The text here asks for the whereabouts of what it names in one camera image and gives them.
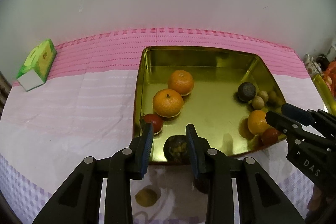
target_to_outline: tablecloth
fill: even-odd
[[[324,107],[294,50],[252,37],[152,28],[109,32],[57,45],[46,84],[25,92],[14,83],[0,120],[0,190],[24,224],[32,223],[84,157],[102,159],[128,147],[141,52],[155,45],[220,47],[258,54],[288,103],[303,109]],[[287,149],[283,141],[251,156],[304,217],[313,184],[286,160]],[[150,166],[142,181],[131,181],[135,223],[204,222],[207,196],[193,188],[192,178],[189,166]],[[134,195],[148,185],[160,198],[144,208]],[[235,210],[238,223],[237,205]]]

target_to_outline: pink striped border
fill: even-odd
[[[296,52],[284,45],[222,31],[143,28],[101,33],[57,45],[58,54],[48,80],[86,72],[137,70],[145,47],[164,45],[218,47],[251,52],[259,55],[273,74],[309,78]]]

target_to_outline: tangerine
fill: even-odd
[[[183,99],[177,91],[164,89],[154,95],[153,110],[162,117],[172,118],[180,114],[183,103]]]
[[[194,88],[194,83],[194,79],[189,72],[176,70],[168,79],[168,88],[177,91],[182,96],[186,96]]]
[[[264,133],[270,127],[266,122],[266,113],[262,110],[252,111],[247,119],[247,127],[254,135]]]

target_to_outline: red tomato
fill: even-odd
[[[151,122],[153,124],[154,134],[159,133],[163,127],[163,121],[160,116],[154,113],[146,114],[143,116],[145,122]]]
[[[280,132],[275,128],[266,129],[265,132],[261,136],[261,141],[263,145],[271,145],[278,141],[278,137]]]

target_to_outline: purple checkered pattern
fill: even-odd
[[[23,224],[31,224],[50,199],[44,191],[20,174],[0,154],[0,190],[8,204]]]
[[[308,213],[307,205],[313,194],[313,186],[314,184],[300,170],[296,170],[279,183],[281,190],[303,217]]]

